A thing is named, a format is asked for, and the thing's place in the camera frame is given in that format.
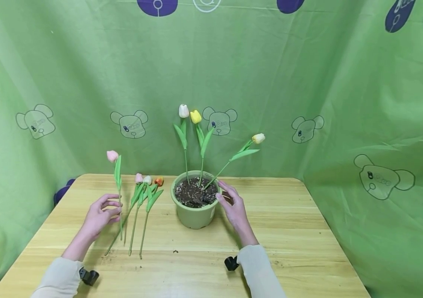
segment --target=green flower pot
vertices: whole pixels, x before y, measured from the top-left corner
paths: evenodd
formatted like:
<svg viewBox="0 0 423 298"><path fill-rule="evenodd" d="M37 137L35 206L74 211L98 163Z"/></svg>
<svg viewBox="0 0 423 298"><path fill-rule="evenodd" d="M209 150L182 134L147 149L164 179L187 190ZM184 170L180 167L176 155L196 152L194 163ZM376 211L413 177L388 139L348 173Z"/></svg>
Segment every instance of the green flower pot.
<svg viewBox="0 0 423 298"><path fill-rule="evenodd" d="M188 172L189 178L195 178L200 176L200 171L189 171ZM203 172L203 178L211 180L213 176L210 173ZM218 200L215 200L212 204L206 205L201 208L190 208L181 204L175 197L175 189L176 186L179 185L181 182L186 180L186 173L178 176L172 183L171 186L171 195L172 200L176 204L176 213L179 216L180 222L190 229L201 229L205 226L208 226L214 215L215 215L215 208L218 204ZM218 192L221 193L221 189L218 186L218 181L215 179L213 182L216 185Z"/></svg>

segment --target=sleeve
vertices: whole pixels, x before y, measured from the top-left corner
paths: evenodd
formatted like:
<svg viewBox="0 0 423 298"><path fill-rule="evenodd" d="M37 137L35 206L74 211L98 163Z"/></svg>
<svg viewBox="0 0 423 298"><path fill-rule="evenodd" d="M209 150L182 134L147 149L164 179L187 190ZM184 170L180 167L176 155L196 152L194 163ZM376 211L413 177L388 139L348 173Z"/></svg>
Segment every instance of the sleeve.
<svg viewBox="0 0 423 298"><path fill-rule="evenodd" d="M42 277L41 284L31 298L73 298L79 288L82 262L55 259Z"/></svg>
<svg viewBox="0 0 423 298"><path fill-rule="evenodd" d="M268 255L261 245L248 245L242 248L238 253L237 262L243 267L252 298L286 298L271 268Z"/></svg>

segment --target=wooden table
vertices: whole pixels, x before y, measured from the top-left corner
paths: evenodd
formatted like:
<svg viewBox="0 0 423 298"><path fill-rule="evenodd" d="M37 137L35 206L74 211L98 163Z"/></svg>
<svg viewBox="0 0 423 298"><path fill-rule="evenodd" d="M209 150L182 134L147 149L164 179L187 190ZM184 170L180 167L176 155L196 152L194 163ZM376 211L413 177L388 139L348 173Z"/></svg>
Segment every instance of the wooden table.
<svg viewBox="0 0 423 298"><path fill-rule="evenodd" d="M145 208L139 211L132 256L120 239L104 256L118 225L104 230L89 250L85 267L100 273L93 287L81 284L76 297L218 298L250 297L241 267L227 272L225 258L239 251L221 208L212 223L191 230L180 224L170 197L174 177L165 177L164 192L149 215L143 260L138 256ZM130 198L133 175L123 176ZM368 298L302 182L292 178L223 178L245 200L249 221L265 247L272 267L293 298ZM80 176L0 282L0 298L29 297L44 271L59 257L82 225L89 205L104 193L116 193L112 175Z"/></svg>

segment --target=black clip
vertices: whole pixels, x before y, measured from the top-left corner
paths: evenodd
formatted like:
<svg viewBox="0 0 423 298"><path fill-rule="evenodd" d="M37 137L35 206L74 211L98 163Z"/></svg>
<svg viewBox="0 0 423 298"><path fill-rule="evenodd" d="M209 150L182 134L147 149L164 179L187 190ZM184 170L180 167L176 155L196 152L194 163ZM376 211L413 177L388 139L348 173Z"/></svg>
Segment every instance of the black clip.
<svg viewBox="0 0 423 298"><path fill-rule="evenodd" d="M97 271L92 270L91 272L87 271L82 267L79 270L79 276L80 279L87 285L87 286L93 286L93 284L97 281L100 274Z"/></svg>
<svg viewBox="0 0 423 298"><path fill-rule="evenodd" d="M228 271L234 271L239 267L238 257L227 257L225 260L225 266L228 269Z"/></svg>

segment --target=finger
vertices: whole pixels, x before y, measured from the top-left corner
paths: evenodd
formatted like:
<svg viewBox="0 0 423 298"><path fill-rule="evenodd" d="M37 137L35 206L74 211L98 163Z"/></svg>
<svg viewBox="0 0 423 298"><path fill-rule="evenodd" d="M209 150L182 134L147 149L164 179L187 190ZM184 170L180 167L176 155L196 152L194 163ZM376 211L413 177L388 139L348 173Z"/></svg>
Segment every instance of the finger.
<svg viewBox="0 0 423 298"><path fill-rule="evenodd" d="M104 194L102 197L100 197L97 201L95 201L94 204L97 204L99 206L102 206L103 203L107 202L110 199L118 199L118 194Z"/></svg>
<svg viewBox="0 0 423 298"><path fill-rule="evenodd" d="M116 216L116 215L120 214L120 212L121 212L121 207L104 210L104 213L107 213L109 217Z"/></svg>
<svg viewBox="0 0 423 298"><path fill-rule="evenodd" d="M220 186L220 188L223 188L224 191L226 191L228 194L230 194L230 196L232 198L239 197L238 192L236 191L236 189L234 189L233 186L230 186L230 185L224 183L221 180L218 181L218 185Z"/></svg>
<svg viewBox="0 0 423 298"><path fill-rule="evenodd" d="M106 201L105 203L102 204L102 209L104 209L107 206L122 207L123 204L120 205L120 203L117 201Z"/></svg>
<svg viewBox="0 0 423 298"><path fill-rule="evenodd" d="M107 225L118 223L118 222L120 222L120 217L119 216L114 217L113 219L110 219L109 222L107 223Z"/></svg>
<svg viewBox="0 0 423 298"><path fill-rule="evenodd" d="M228 203L228 201L223 197L221 194L216 194L215 197L217 198L218 202L220 202L220 205L223 206L223 209L225 212L228 212L231 210L231 205Z"/></svg>

